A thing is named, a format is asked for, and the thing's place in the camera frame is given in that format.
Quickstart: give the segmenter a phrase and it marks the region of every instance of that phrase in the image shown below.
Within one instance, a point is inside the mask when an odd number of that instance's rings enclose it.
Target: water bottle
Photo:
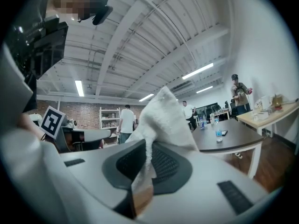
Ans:
[[[201,117],[199,119],[199,126],[200,126],[200,129],[204,129],[205,128],[204,121],[202,120]]]
[[[219,118],[215,118],[215,130],[216,130],[216,140],[217,142],[222,142],[222,130],[219,128]]]
[[[207,122],[206,122],[206,117],[203,117],[203,121],[204,121],[204,127],[207,127]]]
[[[210,123],[211,123],[212,126],[214,126],[214,124],[215,124],[214,114],[211,114]]]

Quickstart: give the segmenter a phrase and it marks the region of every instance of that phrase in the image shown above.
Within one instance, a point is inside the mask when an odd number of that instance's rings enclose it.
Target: white wall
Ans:
[[[185,100],[187,101],[187,104],[193,105],[196,108],[200,108],[213,103],[218,103],[222,108],[225,106],[224,102],[227,100],[225,99],[223,93],[224,92],[222,88],[216,90],[210,89],[190,98],[186,98]]]
[[[287,26],[267,0],[233,0],[233,53],[224,76],[230,96],[232,74],[253,88],[253,104],[264,95],[299,97],[299,57]],[[275,133],[296,143],[298,112],[277,123]]]

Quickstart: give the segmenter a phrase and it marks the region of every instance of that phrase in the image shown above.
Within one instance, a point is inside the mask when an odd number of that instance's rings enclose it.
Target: ceiling light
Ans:
[[[141,100],[139,100],[139,102],[142,102],[142,101],[146,100],[147,98],[152,97],[153,95],[154,95],[154,94],[150,94],[150,95],[148,95],[148,96],[142,98]]]
[[[198,92],[196,92],[196,93],[198,94],[198,93],[201,93],[201,92],[206,91],[206,90],[211,89],[211,88],[213,88],[213,86],[207,87],[207,88],[205,88],[205,89],[203,89],[203,90],[200,90],[200,91],[198,91]]]
[[[200,69],[198,69],[198,70],[196,70],[196,71],[194,71],[194,72],[191,72],[190,74],[184,76],[184,77],[183,77],[183,80],[185,80],[185,79],[187,79],[187,78],[189,78],[189,77],[191,77],[191,76],[194,76],[195,74],[200,73],[200,72],[202,72],[202,71],[204,71],[204,70],[206,70],[206,69],[209,69],[209,68],[211,68],[211,67],[213,67],[213,63],[211,63],[211,64],[209,64],[209,65],[206,65],[206,66],[204,66],[204,67],[201,67]]]
[[[80,80],[75,80],[75,83],[79,96],[84,96],[82,82]]]

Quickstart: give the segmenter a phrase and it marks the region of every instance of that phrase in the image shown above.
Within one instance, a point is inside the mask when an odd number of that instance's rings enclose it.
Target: ceiling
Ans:
[[[78,23],[60,14],[69,30],[64,58],[38,81],[41,99],[136,103],[167,85],[177,99],[220,87],[230,49],[229,0],[109,0],[104,23]],[[182,76],[209,63],[214,67]],[[75,80],[83,83],[79,98]]]

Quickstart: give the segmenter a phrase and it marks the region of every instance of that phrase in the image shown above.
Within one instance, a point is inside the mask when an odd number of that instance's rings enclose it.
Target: jeans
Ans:
[[[126,140],[130,137],[131,133],[121,133],[120,134],[120,144],[126,142]]]
[[[238,114],[245,114],[250,111],[250,105],[247,103],[246,105],[237,106]]]

